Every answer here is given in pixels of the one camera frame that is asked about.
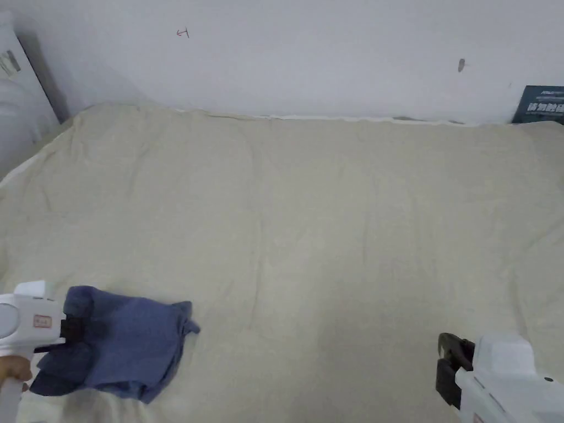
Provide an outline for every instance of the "mattress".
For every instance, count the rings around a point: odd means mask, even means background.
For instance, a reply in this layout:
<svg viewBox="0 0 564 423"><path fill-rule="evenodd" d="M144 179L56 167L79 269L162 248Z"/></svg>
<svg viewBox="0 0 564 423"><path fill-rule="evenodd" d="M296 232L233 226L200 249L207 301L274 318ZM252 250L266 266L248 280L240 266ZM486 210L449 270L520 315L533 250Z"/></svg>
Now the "mattress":
<svg viewBox="0 0 564 423"><path fill-rule="evenodd" d="M440 332L517 331L564 380L563 162L551 122L91 108L0 187L0 285L187 299L202 332L149 406L28 393L19 421L456 421Z"/></svg>

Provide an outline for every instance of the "white object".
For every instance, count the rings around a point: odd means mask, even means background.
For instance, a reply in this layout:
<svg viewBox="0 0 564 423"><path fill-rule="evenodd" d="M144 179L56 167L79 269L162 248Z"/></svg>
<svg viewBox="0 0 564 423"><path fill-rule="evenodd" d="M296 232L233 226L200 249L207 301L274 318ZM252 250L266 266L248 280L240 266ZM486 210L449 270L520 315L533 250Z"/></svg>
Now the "white object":
<svg viewBox="0 0 564 423"><path fill-rule="evenodd" d="M28 360L33 350L56 343L63 313L47 298L45 281L19 284L13 294L0 295L0 356L19 355ZM0 421L15 423L23 382L7 379L0 389Z"/></svg>
<svg viewBox="0 0 564 423"><path fill-rule="evenodd" d="M476 343L473 368L456 372L462 422L564 421L564 386L537 373L531 344L519 335L483 336Z"/></svg>
<svg viewBox="0 0 564 423"><path fill-rule="evenodd" d="M0 14L0 178L59 124L9 17Z"/></svg>

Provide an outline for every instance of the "red mark on wall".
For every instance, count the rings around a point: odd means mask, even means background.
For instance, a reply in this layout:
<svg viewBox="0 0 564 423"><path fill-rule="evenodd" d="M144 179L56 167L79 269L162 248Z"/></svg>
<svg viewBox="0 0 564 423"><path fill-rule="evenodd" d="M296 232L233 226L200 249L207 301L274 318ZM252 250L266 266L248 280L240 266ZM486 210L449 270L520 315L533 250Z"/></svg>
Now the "red mark on wall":
<svg viewBox="0 0 564 423"><path fill-rule="evenodd" d="M190 36L188 35L188 28L186 28L186 30L184 30L184 31L182 31L182 32L180 32L180 29L177 31L177 35L178 35L179 37L181 37L182 34L184 34L184 33L186 33L186 36L187 36L188 38L190 38Z"/></svg>

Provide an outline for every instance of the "finger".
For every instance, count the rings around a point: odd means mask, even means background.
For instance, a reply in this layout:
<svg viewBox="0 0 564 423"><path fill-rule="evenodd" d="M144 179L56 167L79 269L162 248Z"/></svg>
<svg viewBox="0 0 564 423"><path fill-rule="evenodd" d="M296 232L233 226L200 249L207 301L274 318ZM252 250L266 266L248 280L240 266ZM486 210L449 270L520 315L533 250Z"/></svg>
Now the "finger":
<svg viewBox="0 0 564 423"><path fill-rule="evenodd" d="M0 357L0 367L6 369L6 377L24 381L33 377L29 360L17 355Z"/></svg>

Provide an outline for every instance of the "label sticker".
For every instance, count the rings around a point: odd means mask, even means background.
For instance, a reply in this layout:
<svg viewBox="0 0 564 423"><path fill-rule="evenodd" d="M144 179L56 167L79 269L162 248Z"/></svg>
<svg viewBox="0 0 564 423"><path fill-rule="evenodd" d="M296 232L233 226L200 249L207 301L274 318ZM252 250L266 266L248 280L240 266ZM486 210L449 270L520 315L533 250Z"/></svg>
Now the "label sticker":
<svg viewBox="0 0 564 423"><path fill-rule="evenodd" d="M20 65L11 50L0 54L0 77L11 78L19 71L21 71Z"/></svg>
<svg viewBox="0 0 564 423"><path fill-rule="evenodd" d="M53 324L53 319L50 318L49 316L42 316L42 315L36 314L33 317L33 327L34 328L50 329L52 324Z"/></svg>

